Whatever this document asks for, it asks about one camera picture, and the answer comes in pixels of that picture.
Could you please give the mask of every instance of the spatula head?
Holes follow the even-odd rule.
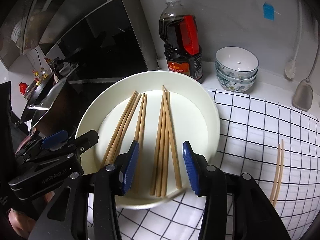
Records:
[[[306,79],[302,80],[294,93],[292,105],[302,111],[308,111],[311,108],[313,99],[313,88]]]

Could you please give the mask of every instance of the chopstick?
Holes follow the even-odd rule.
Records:
[[[275,199],[273,201],[273,206],[276,206],[277,200],[278,200],[278,196],[279,196],[279,192],[280,192],[280,186],[281,186],[281,180],[282,180],[282,173],[283,173],[283,163],[284,163],[284,141],[283,139],[281,140],[281,166],[280,166],[280,174],[279,174],[279,180],[278,180],[278,187],[276,190],[276,196]]]
[[[164,86],[162,86],[162,95],[163,95],[163,98],[164,98],[165,114],[166,114],[166,117],[167,117],[167,120],[168,120],[169,141],[170,141],[170,146],[171,146],[171,154],[172,154],[172,160],[173,160],[174,176],[175,176],[175,179],[176,179],[177,189],[180,189],[180,188],[182,188],[182,182],[181,182],[179,160],[178,160],[178,154],[177,154],[176,145],[174,143],[172,123],[171,123],[171,118],[170,118],[170,111],[169,111],[169,107],[168,107],[166,93],[164,91]]]
[[[284,163],[284,141],[281,140],[281,150],[280,144],[278,144],[278,155],[277,155],[277,164],[276,164],[276,173],[273,181],[273,186],[270,195],[270,202],[275,207],[280,192],[282,173],[283,173],[283,163]]]
[[[136,166],[136,170],[134,173],[134,181],[133,181],[133,191],[134,193],[139,192],[139,177],[140,177],[140,163],[141,163],[141,153],[142,153],[142,144],[143,144],[143,136],[144,136],[144,124],[146,119],[146,108],[147,108],[147,94],[143,94],[140,111],[139,111],[139,117],[136,127],[136,134],[137,134],[137,128],[139,123],[139,132],[138,132],[138,143],[139,143],[139,156],[138,156],[138,163]]]
[[[165,125],[166,125],[166,114],[165,114],[165,111],[162,111],[160,148],[159,148],[159,158],[158,158],[158,165],[157,165],[157,172],[156,172],[156,196],[157,197],[161,196]]]
[[[123,113],[122,113],[122,116],[120,117],[120,120],[119,120],[119,122],[118,122],[118,124],[117,124],[117,126],[116,126],[115,131],[113,132],[113,135],[112,135],[112,137],[111,137],[111,140],[110,140],[110,142],[109,142],[109,145],[108,145],[108,147],[107,147],[107,149],[106,149],[106,152],[105,152],[105,154],[104,154],[104,156],[103,156],[102,162],[101,162],[101,164],[100,164],[100,168],[102,168],[102,167],[104,166],[105,162],[106,162],[106,159],[107,159],[108,154],[109,154],[109,152],[110,152],[110,149],[111,149],[111,147],[112,147],[112,145],[113,145],[113,142],[115,141],[116,136],[117,136],[117,134],[118,134],[118,132],[119,132],[120,126],[121,126],[121,124],[122,124],[122,122],[123,122],[123,120],[124,120],[124,117],[125,117],[125,115],[127,114],[128,109],[129,109],[129,107],[130,107],[130,105],[131,105],[131,103],[132,103],[132,101],[133,101],[133,99],[134,99],[134,97],[135,97],[136,94],[137,94],[137,92],[134,91],[133,94],[132,94],[132,96],[130,97],[130,100],[129,100],[127,106],[125,107],[125,109],[124,109],[124,111],[123,111]]]
[[[157,166],[159,159],[159,149],[160,149],[160,136],[161,136],[161,126],[162,126],[162,113],[163,113],[163,96],[161,100],[160,114],[159,114],[159,122],[158,122],[158,130],[157,130],[157,138],[156,138],[156,148],[155,148],[155,156],[153,159],[153,170],[151,176],[151,186],[150,186],[150,195],[154,195],[156,193],[156,175],[157,175]]]
[[[128,128],[128,126],[129,126],[129,123],[130,123],[131,118],[132,118],[132,116],[133,116],[133,113],[134,113],[134,111],[135,111],[136,108],[137,108],[137,104],[138,104],[138,102],[139,102],[139,100],[140,100],[140,97],[141,97],[141,94],[138,94],[138,96],[136,97],[136,99],[135,99],[135,101],[134,101],[133,107],[131,108],[131,111],[130,111],[130,113],[129,113],[129,116],[128,116],[127,120],[125,121],[124,128],[123,128],[122,133],[121,133],[121,137],[120,137],[120,139],[119,139],[119,142],[118,142],[118,145],[117,145],[117,148],[116,148],[114,157],[113,157],[113,159],[112,159],[112,163],[115,162],[116,157],[117,157],[117,156],[119,155],[119,153],[120,153],[121,143],[122,143],[122,141],[123,141],[125,132],[127,131],[127,128]]]
[[[167,91],[168,106],[170,108],[170,93]],[[168,163],[169,163],[169,121],[166,116],[165,122],[165,136],[164,136],[164,156],[162,167],[162,185],[161,185],[161,197],[167,195],[167,183],[168,183]]]
[[[125,122],[127,121],[128,116],[129,116],[129,114],[130,114],[130,112],[131,112],[131,109],[132,109],[132,107],[133,107],[133,105],[134,105],[134,101],[135,101],[136,96],[137,96],[137,95],[134,96],[133,101],[131,102],[131,104],[130,104],[130,106],[129,106],[129,108],[128,108],[128,111],[127,111],[127,113],[125,114],[124,119],[123,119],[123,121],[122,121],[122,123],[121,123],[121,125],[120,125],[118,134],[117,134],[117,136],[116,136],[116,138],[115,138],[115,141],[113,142],[112,147],[111,147],[111,149],[110,149],[110,152],[109,152],[109,154],[108,154],[108,156],[107,156],[107,160],[106,160],[106,163],[107,163],[107,164],[112,163],[112,160],[113,160],[114,155],[115,155],[115,153],[116,153],[116,148],[117,148],[117,146],[118,146],[118,142],[119,142],[119,140],[120,140],[122,131],[123,131],[123,129],[124,129]]]

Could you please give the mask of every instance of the stack of bowls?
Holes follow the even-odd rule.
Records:
[[[225,47],[216,53],[216,74],[225,90],[244,92],[252,87],[258,73],[258,59],[239,47]]]

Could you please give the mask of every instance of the red bottle handle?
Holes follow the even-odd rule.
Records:
[[[190,54],[199,53],[198,34],[192,15],[185,15],[179,24],[184,49]]]

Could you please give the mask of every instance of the metal spatula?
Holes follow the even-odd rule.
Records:
[[[310,83],[310,77],[311,77],[313,70],[315,69],[316,63],[318,61],[319,49],[320,49],[320,36],[318,33],[318,49],[317,49],[315,61],[313,62],[313,66],[311,68],[311,71],[310,71],[308,77],[306,79],[303,79],[299,83],[299,85],[297,86],[296,92],[294,93],[294,96],[292,99],[292,105],[295,108],[298,108],[302,111],[308,111],[312,105],[313,88]]]

